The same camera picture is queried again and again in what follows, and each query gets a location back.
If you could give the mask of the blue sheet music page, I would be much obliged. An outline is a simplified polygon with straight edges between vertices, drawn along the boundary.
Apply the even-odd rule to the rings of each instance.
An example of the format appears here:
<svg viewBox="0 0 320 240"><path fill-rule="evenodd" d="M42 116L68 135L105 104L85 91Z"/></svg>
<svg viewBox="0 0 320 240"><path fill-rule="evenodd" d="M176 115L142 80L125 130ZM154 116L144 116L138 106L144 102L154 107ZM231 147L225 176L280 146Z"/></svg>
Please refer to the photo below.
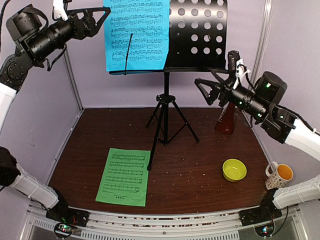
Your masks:
<svg viewBox="0 0 320 240"><path fill-rule="evenodd" d="M106 70L163 70L169 53L170 1L105 0Z"/></svg>

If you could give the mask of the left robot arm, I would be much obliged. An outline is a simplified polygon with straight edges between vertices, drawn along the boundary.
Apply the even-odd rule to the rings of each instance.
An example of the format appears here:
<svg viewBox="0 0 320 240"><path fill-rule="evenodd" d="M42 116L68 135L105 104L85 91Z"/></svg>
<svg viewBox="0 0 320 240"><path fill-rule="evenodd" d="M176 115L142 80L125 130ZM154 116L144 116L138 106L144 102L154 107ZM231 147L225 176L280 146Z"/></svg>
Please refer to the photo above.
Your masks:
<svg viewBox="0 0 320 240"><path fill-rule="evenodd" d="M67 20L59 17L53 24L43 25L47 16L32 4L19 10L6 21L6 28L14 41L14 54L9 55L0 68L0 123L3 124L10 106L32 67L52 69L48 56L57 49L66 50L71 39L83 40L95 36L111 13L109 7L67 10ZM11 155L0 149L0 184L12 187L31 198L52 214L53 218L67 222L72 211L63 195L28 174Z"/></svg>

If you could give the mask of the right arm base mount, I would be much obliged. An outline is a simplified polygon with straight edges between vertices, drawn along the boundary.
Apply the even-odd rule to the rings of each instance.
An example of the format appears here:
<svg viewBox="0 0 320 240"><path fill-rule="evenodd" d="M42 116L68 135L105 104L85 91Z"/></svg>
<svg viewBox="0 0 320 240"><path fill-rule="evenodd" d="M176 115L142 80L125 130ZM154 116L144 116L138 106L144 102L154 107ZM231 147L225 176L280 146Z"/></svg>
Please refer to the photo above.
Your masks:
<svg viewBox="0 0 320 240"><path fill-rule="evenodd" d="M276 231L275 219L282 216L282 211L275 207L271 199L263 199L258 207L241 210L239 217L242 226L254 225L259 237L272 237Z"/></svg>

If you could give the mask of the green sheet music page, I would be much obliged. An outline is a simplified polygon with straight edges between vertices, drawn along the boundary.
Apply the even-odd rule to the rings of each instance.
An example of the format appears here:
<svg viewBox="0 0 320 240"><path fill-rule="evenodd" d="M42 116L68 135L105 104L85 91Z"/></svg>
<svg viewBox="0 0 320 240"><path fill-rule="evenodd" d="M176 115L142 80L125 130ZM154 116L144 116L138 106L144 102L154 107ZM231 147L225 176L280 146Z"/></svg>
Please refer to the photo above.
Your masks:
<svg viewBox="0 0 320 240"><path fill-rule="evenodd" d="M150 153L149 150L110 148L95 201L145 207Z"/></svg>

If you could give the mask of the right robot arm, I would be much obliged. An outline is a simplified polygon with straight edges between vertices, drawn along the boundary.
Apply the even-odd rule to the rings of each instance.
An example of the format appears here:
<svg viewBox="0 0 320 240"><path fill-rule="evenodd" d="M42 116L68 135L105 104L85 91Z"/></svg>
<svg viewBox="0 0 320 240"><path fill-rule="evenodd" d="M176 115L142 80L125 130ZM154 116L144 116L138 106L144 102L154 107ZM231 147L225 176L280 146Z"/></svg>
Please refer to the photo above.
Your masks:
<svg viewBox="0 0 320 240"><path fill-rule="evenodd" d="M232 103L249 114L255 123L281 144L295 147L315 159L320 158L320 134L298 113L281 106L287 84L276 74L265 71L256 88L249 90L240 84L233 73L227 79L219 76L221 70L212 70L216 81L197 78L194 83L208 105L219 100L219 106Z"/></svg>

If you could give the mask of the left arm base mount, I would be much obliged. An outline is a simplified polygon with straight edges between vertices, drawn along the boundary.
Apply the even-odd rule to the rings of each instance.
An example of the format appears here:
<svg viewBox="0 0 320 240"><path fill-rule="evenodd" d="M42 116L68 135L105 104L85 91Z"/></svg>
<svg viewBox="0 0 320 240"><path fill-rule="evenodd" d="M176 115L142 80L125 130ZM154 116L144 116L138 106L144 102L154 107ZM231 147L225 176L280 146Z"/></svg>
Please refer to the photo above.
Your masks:
<svg viewBox="0 0 320 240"><path fill-rule="evenodd" d="M57 221L54 225L53 233L58 239L65 240L69 238L77 227L86 227L90 213L86 210L80 210L69 207L67 200L57 189L53 189L58 198L58 203L47 208L42 205L42 209L46 211L46 218Z"/></svg>

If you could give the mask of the black music stand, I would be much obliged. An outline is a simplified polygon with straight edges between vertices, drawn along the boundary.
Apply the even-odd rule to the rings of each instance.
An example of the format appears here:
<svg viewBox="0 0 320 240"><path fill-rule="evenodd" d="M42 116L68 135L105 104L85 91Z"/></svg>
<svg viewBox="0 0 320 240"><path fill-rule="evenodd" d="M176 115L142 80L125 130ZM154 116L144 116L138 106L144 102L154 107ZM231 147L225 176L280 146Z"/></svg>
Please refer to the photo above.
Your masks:
<svg viewBox="0 0 320 240"><path fill-rule="evenodd" d="M163 73L164 92L156 97L151 118L157 120L154 142L167 145L169 106L176 99L169 94L172 72L210 72L226 65L228 3L225 0L169 0L169 49L162 70L111 71L112 75Z"/></svg>

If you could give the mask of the wooden metronome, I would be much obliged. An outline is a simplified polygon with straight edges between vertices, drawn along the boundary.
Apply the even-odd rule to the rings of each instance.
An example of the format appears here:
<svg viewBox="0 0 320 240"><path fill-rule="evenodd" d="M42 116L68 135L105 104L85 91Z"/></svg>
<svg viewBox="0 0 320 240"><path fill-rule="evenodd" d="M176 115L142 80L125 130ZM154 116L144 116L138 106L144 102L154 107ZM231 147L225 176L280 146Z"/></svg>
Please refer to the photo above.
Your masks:
<svg viewBox="0 0 320 240"><path fill-rule="evenodd" d="M235 105L233 103L230 102L223 107L214 130L225 135L233 134L235 130Z"/></svg>

